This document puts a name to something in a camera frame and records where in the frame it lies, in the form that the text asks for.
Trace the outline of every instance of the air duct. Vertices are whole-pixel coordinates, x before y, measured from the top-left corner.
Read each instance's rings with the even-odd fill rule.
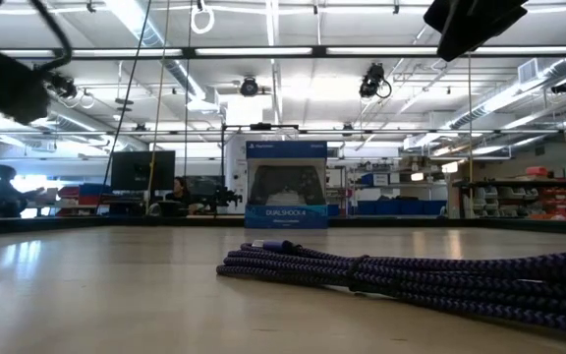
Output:
[[[145,11],[139,0],[104,0],[108,9],[121,21],[137,40],[142,34]],[[163,34],[156,28],[151,20],[147,20],[141,46],[162,47],[165,42]],[[190,76],[185,67],[178,60],[161,60],[161,65],[176,79],[178,84],[187,92],[191,100],[206,100],[205,90]]]
[[[555,85],[560,80],[566,78],[566,58],[546,61],[541,64],[539,59],[533,59],[518,68],[518,78],[505,85],[494,88],[485,93],[477,102],[473,104],[473,113],[470,114],[470,105],[467,104],[456,111],[456,115],[449,122],[445,123],[440,129],[459,129],[469,122],[487,116],[488,114],[512,104],[527,96],[537,89]],[[417,147],[422,147],[433,142],[440,135],[434,133],[426,134],[417,142]]]

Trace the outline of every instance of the ceiling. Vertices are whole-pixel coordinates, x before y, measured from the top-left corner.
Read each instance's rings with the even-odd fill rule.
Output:
[[[92,1],[99,10],[95,13],[84,10],[86,1],[83,0],[44,2],[52,9],[71,11],[60,13],[56,18],[74,47],[134,48],[138,44],[137,39],[112,12],[103,11],[104,4],[101,0]],[[400,0],[400,14],[393,15],[390,13],[393,9],[390,1],[317,0],[320,9],[333,9],[331,12],[321,10],[318,17],[311,10],[313,1],[279,0],[276,26],[278,35],[270,43],[267,16],[263,14],[265,1],[205,1],[205,5],[221,10],[213,10],[215,23],[209,32],[196,34],[190,31],[190,13],[187,10],[192,3],[171,0],[170,6],[180,9],[169,12],[166,37],[168,45],[185,47],[269,44],[410,45],[415,43],[417,35],[425,29],[416,44],[435,45],[440,35],[425,27],[422,15],[430,2]],[[375,8],[370,13],[361,13],[360,9],[366,5]],[[152,11],[151,19],[158,29],[164,31],[168,13],[159,8],[167,6],[167,2],[155,0],[152,6],[155,11]],[[566,44],[566,0],[529,1],[527,6],[531,10],[527,16],[487,44]],[[59,45],[41,18],[36,14],[28,14],[28,10],[31,7],[26,0],[8,0],[0,8],[0,48],[51,48]],[[205,18],[206,15],[198,15],[201,27],[205,25]],[[429,122],[428,112],[452,112],[468,106],[470,97],[477,101],[489,90],[516,78],[517,67],[526,61],[525,58],[473,59],[470,63],[468,59],[457,59],[450,63],[435,84],[429,86],[446,63],[434,59],[406,59],[396,66],[398,59],[277,59],[281,73],[278,92],[282,96],[281,122],[300,124],[312,129],[341,128],[345,122],[355,122],[358,127],[366,129],[437,128]],[[393,86],[393,93],[389,99],[365,109],[367,104],[360,100],[358,89],[362,75],[372,62],[382,63],[386,71],[396,66],[393,75],[388,78]],[[201,86],[218,89],[223,102],[240,98],[236,82],[245,76],[256,77],[257,82],[268,89],[273,83],[272,63],[269,59],[192,60],[183,64]],[[132,61],[123,62],[119,93],[118,62],[74,61],[60,71],[75,78],[77,86],[87,89],[95,98],[91,108],[77,106],[76,110],[94,120],[117,127],[118,122],[113,118],[117,107],[114,99],[118,94],[124,96],[133,66]],[[183,129],[186,120],[190,128],[220,126],[219,115],[195,113],[186,109],[185,93],[167,71],[164,72],[159,105],[157,97],[161,88],[162,70],[157,61],[140,61],[137,64],[131,92],[131,99],[135,104],[133,111],[126,114],[125,129],[132,129],[140,123],[146,123],[148,128],[153,127],[159,106],[161,130]],[[253,101],[245,101],[245,104],[255,102],[264,106],[263,117],[268,121],[273,115],[270,95],[265,98],[256,97]],[[544,105],[545,99],[537,92],[504,107],[502,111],[519,118],[543,109]],[[404,138],[404,135],[391,135],[376,139],[402,141]]]

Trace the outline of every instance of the coiled cable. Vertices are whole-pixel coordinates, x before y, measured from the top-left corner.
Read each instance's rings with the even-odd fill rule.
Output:
[[[344,286],[436,310],[566,331],[566,253],[486,261],[349,258],[265,241],[229,252],[217,273]]]

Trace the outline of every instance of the product box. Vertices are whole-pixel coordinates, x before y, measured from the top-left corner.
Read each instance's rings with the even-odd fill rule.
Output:
[[[326,142],[246,142],[248,228],[326,228]]]

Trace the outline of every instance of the controller image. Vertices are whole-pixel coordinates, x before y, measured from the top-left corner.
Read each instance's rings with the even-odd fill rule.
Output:
[[[249,204],[265,206],[270,196],[293,191],[308,206],[326,204],[318,173],[311,166],[260,166],[255,173]]]

